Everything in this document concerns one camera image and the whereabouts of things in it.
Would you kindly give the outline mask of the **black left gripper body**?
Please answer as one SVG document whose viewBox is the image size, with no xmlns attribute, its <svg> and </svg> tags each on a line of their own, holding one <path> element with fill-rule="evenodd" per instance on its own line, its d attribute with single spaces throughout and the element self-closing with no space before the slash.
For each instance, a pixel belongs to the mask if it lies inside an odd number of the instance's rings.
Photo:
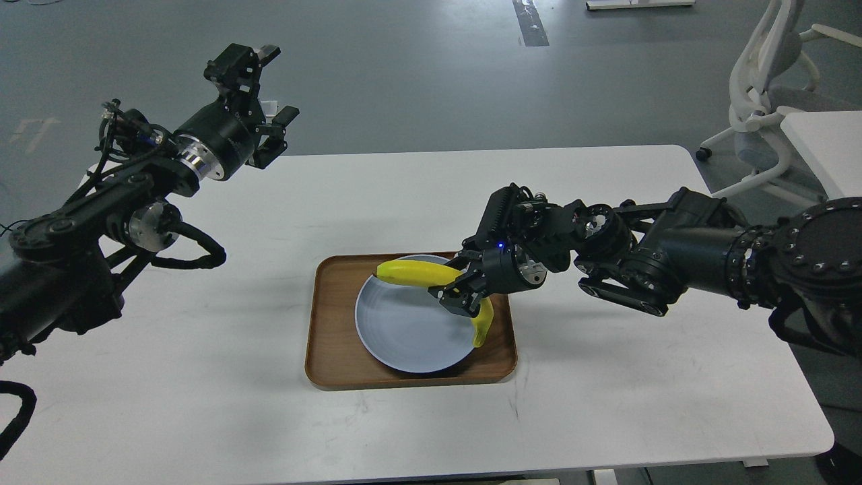
<svg viewBox="0 0 862 485">
<path fill-rule="evenodd" d="M 188 166 L 200 181 L 204 178 L 227 181 L 253 159 L 259 142 L 255 129 L 264 122 L 257 101 L 238 111 L 223 102 L 212 102 L 174 132 L 179 162 Z"/>
</svg>

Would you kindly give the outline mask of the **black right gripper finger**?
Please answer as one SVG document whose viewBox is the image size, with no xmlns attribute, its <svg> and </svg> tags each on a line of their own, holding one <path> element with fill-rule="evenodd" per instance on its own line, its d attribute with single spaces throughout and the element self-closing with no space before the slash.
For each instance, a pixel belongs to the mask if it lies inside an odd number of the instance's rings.
<svg viewBox="0 0 862 485">
<path fill-rule="evenodd" d="M 447 267 L 461 273 L 484 273 L 484 251 L 481 249 L 464 248 L 456 252 L 455 257 L 447 261 Z"/>
<path fill-rule="evenodd" d="M 493 317 L 494 307 L 482 272 L 455 272 L 452 279 L 431 285 L 428 294 L 444 309 L 464 317 Z"/>
</svg>

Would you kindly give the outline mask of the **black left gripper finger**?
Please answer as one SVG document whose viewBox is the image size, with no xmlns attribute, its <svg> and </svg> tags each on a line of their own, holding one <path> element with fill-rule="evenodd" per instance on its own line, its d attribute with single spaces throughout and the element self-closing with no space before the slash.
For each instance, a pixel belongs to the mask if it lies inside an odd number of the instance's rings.
<svg viewBox="0 0 862 485">
<path fill-rule="evenodd" d="M 285 106 L 273 117 L 265 117 L 265 122 L 255 125 L 252 134 L 257 144 L 246 165 L 262 170 L 282 156 L 288 146 L 287 127 L 299 114 L 299 108 Z"/>
<path fill-rule="evenodd" d="M 280 55 L 275 45 L 258 49 L 231 44 L 204 68 L 204 79 L 218 89 L 218 99 L 227 108 L 250 108 L 258 100 L 261 74 Z"/>
</svg>

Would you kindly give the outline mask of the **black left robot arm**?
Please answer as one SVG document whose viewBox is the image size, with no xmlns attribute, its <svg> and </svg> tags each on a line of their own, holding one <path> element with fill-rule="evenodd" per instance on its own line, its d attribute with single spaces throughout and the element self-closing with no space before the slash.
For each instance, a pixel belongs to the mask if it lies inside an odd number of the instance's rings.
<svg viewBox="0 0 862 485">
<path fill-rule="evenodd" d="M 283 154 L 299 110 L 269 114 L 259 100 L 262 71 L 280 53 L 275 45 L 227 46 L 203 73 L 218 98 L 175 131 L 118 100 L 105 102 L 95 169 L 61 208 L 10 232 L 3 362 L 34 355 L 54 329 L 82 335 L 118 319 L 123 292 L 148 266 L 224 264 L 224 247 L 185 222 L 167 197 L 192 197 L 203 179 L 227 181 L 241 166 L 264 169 Z"/>
</svg>

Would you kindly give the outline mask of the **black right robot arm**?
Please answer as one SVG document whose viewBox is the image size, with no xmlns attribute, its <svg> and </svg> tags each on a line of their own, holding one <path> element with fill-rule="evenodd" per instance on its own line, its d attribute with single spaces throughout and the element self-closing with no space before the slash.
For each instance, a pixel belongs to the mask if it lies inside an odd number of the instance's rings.
<svg viewBox="0 0 862 485">
<path fill-rule="evenodd" d="M 723 197 L 685 187 L 664 203 L 555 205 L 511 184 L 490 196 L 474 236 L 429 294 L 476 317 L 481 298 L 537 289 L 576 268 L 600 300 L 662 317 L 689 289 L 770 310 L 786 343 L 860 359 L 860 199 L 840 197 L 773 224 L 748 224 Z"/>
</svg>

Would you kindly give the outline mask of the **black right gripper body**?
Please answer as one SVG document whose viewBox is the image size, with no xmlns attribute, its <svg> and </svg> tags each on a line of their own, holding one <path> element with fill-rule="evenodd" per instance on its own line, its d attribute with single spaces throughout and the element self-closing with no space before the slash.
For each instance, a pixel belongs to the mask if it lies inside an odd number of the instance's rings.
<svg viewBox="0 0 862 485">
<path fill-rule="evenodd" d="M 482 272 L 487 294 L 516 294 L 540 288 L 547 279 L 544 264 L 519 245 L 502 245 L 482 251 Z"/>
</svg>

